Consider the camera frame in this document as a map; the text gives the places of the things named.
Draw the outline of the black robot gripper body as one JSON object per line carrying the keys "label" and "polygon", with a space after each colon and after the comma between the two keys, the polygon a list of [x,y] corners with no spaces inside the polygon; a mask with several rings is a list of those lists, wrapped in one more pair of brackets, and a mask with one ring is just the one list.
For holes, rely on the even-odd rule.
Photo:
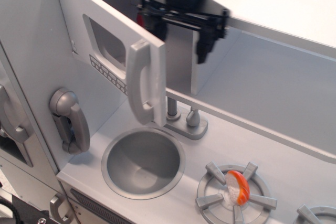
{"label": "black robot gripper body", "polygon": [[141,0],[138,13],[161,16],[167,24],[225,37],[229,10],[213,0]]}

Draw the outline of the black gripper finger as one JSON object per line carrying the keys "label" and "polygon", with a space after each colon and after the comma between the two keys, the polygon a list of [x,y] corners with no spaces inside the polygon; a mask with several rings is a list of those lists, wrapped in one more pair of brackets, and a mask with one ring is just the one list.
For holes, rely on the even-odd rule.
{"label": "black gripper finger", "polygon": [[143,13],[143,27],[158,39],[166,40],[167,24],[161,16]]}
{"label": "black gripper finger", "polygon": [[207,55],[213,50],[217,35],[214,31],[200,31],[196,44],[197,63],[203,64]]}

